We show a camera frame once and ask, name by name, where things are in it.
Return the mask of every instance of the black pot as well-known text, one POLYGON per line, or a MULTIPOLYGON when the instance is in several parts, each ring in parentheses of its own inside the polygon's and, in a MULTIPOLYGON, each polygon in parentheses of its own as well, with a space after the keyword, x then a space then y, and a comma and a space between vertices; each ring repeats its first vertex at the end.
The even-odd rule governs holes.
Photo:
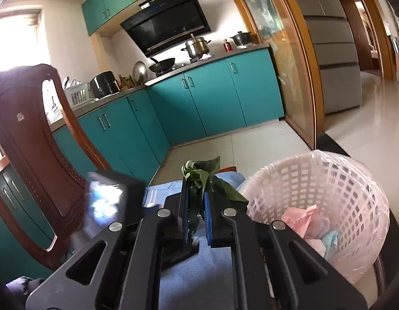
POLYGON ((155 58, 150 59, 155 62, 154 65, 149 67, 149 70, 151 70, 153 73, 160 73, 162 71, 169 70, 171 67, 173 67, 173 64, 175 64, 175 58, 168 58, 163 61, 157 61, 155 58))
POLYGON ((103 98, 110 94, 118 93, 118 82, 112 71, 102 72, 90 81, 90 89, 95 98, 103 98))
POLYGON ((251 33, 243 33, 242 31, 239 31, 238 34, 232 36, 231 38, 234 40, 235 45, 237 45, 238 47, 241 45, 252 43, 251 33))

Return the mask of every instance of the metal screw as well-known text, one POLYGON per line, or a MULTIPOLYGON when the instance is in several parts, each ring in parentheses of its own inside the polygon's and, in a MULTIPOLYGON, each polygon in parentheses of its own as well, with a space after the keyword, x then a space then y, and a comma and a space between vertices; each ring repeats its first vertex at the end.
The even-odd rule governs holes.
POLYGON ((118 232, 118 231, 120 231, 122 229, 122 227, 123 227, 123 225, 119 221, 115 221, 114 223, 111 223, 109 225, 109 229, 112 232, 118 232))
POLYGON ((158 210, 157 215, 162 218, 166 218, 171 215, 171 211, 168 209, 160 209, 158 210))
POLYGON ((285 229, 285 223, 281 220, 275 220, 272 222, 272 227, 277 231, 282 231, 285 229))
POLYGON ((224 216, 236 216, 237 215, 237 210, 232 209, 232 208, 227 208, 224 210, 224 216))

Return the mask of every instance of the dish rack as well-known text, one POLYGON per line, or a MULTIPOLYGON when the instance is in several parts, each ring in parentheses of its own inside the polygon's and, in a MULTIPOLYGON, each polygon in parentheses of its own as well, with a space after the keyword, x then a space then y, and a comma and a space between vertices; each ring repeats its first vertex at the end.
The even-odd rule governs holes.
POLYGON ((71 108, 77 108, 95 100, 91 97, 87 83, 71 86, 64 92, 71 108))

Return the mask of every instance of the white plastic basket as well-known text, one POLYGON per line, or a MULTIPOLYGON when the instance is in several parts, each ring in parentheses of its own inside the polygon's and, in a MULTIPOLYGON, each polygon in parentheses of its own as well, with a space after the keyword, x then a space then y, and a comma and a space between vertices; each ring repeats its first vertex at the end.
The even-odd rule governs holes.
POLYGON ((83 106, 92 101, 88 91, 88 84, 78 84, 64 90, 66 98, 71 108, 83 106))
POLYGON ((389 203, 372 174, 359 162, 318 150, 270 164, 239 188, 248 215, 271 223, 288 207, 319 213, 337 230, 338 249, 329 263, 355 283, 373 265, 389 229, 389 203))

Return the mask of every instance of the doorway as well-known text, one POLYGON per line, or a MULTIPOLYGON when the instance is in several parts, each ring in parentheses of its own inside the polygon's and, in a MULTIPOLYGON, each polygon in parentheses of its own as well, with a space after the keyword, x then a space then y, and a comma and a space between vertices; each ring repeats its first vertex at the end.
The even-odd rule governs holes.
POLYGON ((382 75, 377 41, 362 0, 340 0, 356 45, 361 71, 382 75))

